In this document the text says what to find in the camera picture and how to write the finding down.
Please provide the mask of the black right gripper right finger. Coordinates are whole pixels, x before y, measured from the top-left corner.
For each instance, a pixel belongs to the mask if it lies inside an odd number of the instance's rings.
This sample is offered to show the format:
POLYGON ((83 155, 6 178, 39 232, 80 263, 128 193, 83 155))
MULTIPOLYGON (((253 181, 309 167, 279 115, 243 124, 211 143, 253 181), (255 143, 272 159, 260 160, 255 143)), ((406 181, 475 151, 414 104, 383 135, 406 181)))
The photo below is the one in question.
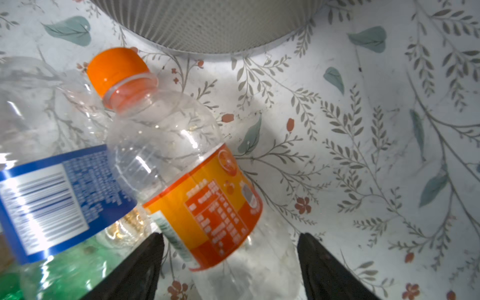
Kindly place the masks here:
POLYGON ((308 300, 377 300, 313 235, 302 233, 297 253, 308 300))

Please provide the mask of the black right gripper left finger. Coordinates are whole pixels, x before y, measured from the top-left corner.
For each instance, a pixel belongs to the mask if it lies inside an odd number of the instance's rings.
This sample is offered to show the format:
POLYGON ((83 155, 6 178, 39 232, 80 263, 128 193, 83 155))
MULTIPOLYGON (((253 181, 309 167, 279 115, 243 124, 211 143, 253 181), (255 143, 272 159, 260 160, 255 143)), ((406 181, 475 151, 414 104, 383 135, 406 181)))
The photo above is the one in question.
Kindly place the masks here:
POLYGON ((84 300, 152 300, 158 288, 165 242, 152 233, 84 300))

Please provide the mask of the clear bottle blue white label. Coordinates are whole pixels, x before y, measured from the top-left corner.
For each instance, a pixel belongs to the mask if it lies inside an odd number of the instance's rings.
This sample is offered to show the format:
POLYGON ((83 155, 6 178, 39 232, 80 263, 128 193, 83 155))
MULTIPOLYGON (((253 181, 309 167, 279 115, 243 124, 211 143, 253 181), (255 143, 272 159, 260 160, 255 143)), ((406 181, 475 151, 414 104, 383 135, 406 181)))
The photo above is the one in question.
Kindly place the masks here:
POLYGON ((136 207, 108 163, 109 120, 83 73, 1 60, 1 226, 22 265, 75 247, 136 207))

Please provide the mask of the orange cap orange label bottle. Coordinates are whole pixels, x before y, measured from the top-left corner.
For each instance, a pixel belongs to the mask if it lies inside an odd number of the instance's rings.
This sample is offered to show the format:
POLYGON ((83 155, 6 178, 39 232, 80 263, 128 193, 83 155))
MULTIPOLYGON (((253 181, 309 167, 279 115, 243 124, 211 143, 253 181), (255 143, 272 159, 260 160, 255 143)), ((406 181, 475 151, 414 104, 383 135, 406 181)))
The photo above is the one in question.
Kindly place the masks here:
POLYGON ((215 117, 161 89, 132 49, 96 55, 87 75, 114 112, 106 146, 122 190, 157 223, 204 300, 293 300, 301 270, 282 219, 265 207, 215 117))

